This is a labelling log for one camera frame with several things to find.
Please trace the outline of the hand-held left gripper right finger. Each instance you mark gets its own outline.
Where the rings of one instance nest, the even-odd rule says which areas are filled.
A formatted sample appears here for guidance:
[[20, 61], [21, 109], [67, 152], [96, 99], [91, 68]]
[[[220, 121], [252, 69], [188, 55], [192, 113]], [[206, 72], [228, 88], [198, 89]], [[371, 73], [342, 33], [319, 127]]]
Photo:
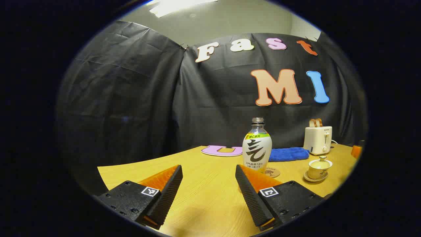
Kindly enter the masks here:
[[260, 231], [286, 225], [326, 200], [296, 181], [283, 183], [244, 165], [236, 165], [235, 178]]

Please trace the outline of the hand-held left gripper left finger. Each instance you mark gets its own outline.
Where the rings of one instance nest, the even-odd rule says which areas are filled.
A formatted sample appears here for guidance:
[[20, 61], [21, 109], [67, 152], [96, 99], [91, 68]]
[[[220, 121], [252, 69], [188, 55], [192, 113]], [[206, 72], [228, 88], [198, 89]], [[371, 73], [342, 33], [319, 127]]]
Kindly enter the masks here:
[[174, 165], [137, 182], [125, 180], [94, 197], [123, 218], [159, 230], [182, 179], [182, 166]]

